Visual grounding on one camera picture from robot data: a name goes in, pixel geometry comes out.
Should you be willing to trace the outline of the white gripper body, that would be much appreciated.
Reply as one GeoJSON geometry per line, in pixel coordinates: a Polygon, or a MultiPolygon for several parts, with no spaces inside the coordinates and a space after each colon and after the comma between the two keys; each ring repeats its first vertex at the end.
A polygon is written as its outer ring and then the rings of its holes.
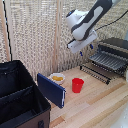
{"type": "Polygon", "coordinates": [[[72,53],[76,53],[79,50],[81,50],[82,48],[84,48],[86,45],[88,45],[89,43],[94,41],[96,38],[97,38],[97,33],[95,30],[93,30],[89,34],[89,36],[87,37],[86,40],[84,40],[84,41],[73,40],[67,44],[67,47],[71,50],[72,53]]]}

